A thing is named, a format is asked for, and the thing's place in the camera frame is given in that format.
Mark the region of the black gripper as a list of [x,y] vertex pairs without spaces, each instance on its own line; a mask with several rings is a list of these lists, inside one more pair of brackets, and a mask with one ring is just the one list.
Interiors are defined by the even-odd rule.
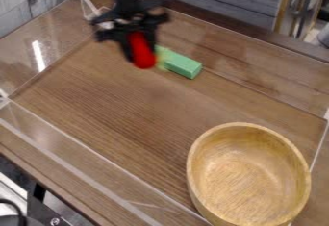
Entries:
[[155,50],[156,28],[170,20],[167,13],[167,0],[115,0],[112,11],[95,18],[90,24],[94,26],[111,17],[128,21],[126,25],[116,23],[111,30],[98,30],[96,40],[118,41],[124,58],[134,62],[132,49],[127,36],[132,32],[143,32],[148,48]]

